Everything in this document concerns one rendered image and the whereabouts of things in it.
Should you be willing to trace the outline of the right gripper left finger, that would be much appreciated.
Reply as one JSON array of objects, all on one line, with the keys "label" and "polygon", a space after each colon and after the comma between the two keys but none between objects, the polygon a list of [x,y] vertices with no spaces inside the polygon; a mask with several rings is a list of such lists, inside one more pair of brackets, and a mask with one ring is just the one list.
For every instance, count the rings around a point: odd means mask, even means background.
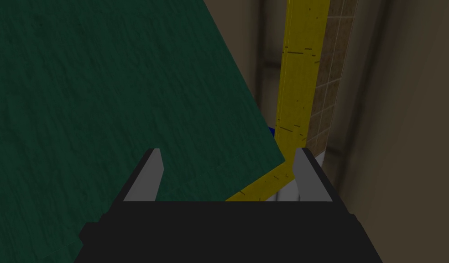
[{"label": "right gripper left finger", "polygon": [[162,155],[159,148],[149,149],[146,158],[139,163],[140,170],[134,172],[133,182],[123,201],[155,201],[164,172]]}]

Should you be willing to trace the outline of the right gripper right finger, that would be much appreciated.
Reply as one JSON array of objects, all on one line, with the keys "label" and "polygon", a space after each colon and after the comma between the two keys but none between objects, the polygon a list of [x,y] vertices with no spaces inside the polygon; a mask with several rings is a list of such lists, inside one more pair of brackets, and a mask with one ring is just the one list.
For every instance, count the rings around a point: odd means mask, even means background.
[{"label": "right gripper right finger", "polygon": [[332,201],[303,148],[297,148],[295,151],[293,174],[298,187],[300,201]]}]

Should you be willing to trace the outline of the dark green door leaf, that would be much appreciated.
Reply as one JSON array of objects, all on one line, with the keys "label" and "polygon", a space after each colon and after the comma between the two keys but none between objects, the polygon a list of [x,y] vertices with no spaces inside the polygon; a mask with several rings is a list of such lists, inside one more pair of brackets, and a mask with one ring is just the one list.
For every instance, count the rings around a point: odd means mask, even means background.
[{"label": "dark green door leaf", "polygon": [[70,263],[150,148],[159,201],[284,161],[204,0],[0,0],[0,263]]}]

